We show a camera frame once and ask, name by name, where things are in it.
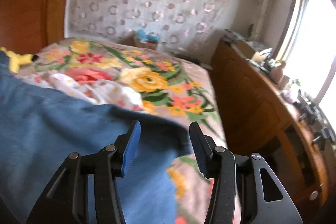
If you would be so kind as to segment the pink bottle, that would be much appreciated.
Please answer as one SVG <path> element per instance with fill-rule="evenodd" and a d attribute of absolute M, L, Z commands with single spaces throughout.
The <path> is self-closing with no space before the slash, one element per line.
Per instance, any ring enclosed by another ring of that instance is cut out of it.
<path fill-rule="evenodd" d="M 278 84 L 280 82 L 280 80 L 282 79 L 283 75 L 284 75 L 284 68 L 286 67 L 286 62 L 285 61 L 281 61 L 279 63 L 278 66 L 275 66 L 271 73 L 270 73 L 270 78 L 272 79 L 272 81 L 276 84 Z"/>

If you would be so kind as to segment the floral bed blanket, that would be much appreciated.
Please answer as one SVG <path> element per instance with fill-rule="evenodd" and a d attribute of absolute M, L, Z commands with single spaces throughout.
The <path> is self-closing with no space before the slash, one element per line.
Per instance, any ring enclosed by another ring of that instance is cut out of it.
<path fill-rule="evenodd" d="M 143 113 L 184 126 L 197 121 L 215 140 L 224 138 L 209 75 L 188 61 L 143 48 L 89 40 L 63 40 L 37 55 L 37 61 L 21 69 L 19 75 L 67 73 L 70 69 L 101 70 L 111 75 L 113 81 L 139 92 Z M 167 172 L 175 186 L 174 223 L 202 223 L 213 180 L 202 177 L 195 156 L 190 153 L 174 159 Z"/>

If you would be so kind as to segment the white strawberry print sheet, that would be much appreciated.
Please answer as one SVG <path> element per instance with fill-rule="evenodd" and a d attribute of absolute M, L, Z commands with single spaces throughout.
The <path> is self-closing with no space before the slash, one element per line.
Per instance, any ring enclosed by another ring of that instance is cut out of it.
<path fill-rule="evenodd" d="M 93 105 L 113 104 L 133 111 L 143 111 L 139 92 L 112 80 L 111 75 L 96 69 L 70 69 L 16 75 L 17 79 L 41 88 L 59 90 Z"/>

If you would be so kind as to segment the light blue denim jeans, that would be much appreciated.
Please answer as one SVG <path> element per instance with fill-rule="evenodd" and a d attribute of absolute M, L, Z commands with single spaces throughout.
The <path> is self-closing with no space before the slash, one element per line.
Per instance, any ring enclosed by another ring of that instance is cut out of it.
<path fill-rule="evenodd" d="M 20 223 L 69 154 L 100 151 L 133 120 L 141 124 L 141 138 L 129 172 L 117 181 L 125 220 L 175 222 L 175 186 L 167 169 L 191 150 L 185 126 L 24 83 L 8 63 L 1 54 L 1 199 Z"/>

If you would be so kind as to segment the window with wooden frame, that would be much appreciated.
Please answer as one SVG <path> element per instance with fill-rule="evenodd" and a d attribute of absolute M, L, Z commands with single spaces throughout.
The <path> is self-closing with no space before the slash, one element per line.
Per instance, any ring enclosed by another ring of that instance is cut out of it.
<path fill-rule="evenodd" d="M 295 0 L 278 52 L 285 73 L 335 124 L 335 7 L 331 0 Z"/>

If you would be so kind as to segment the open cardboard box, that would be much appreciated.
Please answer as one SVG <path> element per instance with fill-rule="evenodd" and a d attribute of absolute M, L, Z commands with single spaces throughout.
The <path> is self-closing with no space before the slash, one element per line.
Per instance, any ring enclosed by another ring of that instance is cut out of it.
<path fill-rule="evenodd" d="M 236 40 L 234 46 L 248 59 L 252 59 L 256 53 L 256 50 L 249 46 L 245 40 Z"/>

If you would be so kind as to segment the wooden side cabinet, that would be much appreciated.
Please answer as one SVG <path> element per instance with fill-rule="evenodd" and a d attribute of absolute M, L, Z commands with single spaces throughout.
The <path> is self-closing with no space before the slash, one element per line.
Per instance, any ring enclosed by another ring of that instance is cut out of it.
<path fill-rule="evenodd" d="M 299 111 L 285 102 L 261 72 L 232 46 L 219 43 L 211 59 L 211 82 L 228 148 L 238 155 L 263 156 L 309 222 L 335 186 L 335 155 Z"/>

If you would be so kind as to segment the blue item in cardboard box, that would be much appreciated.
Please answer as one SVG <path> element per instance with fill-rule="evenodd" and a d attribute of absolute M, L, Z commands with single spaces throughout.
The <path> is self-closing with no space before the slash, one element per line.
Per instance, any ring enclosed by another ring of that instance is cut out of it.
<path fill-rule="evenodd" d="M 144 28 L 139 28 L 133 38 L 133 45 L 138 48 L 157 50 L 159 37 L 153 34 L 147 34 Z"/>

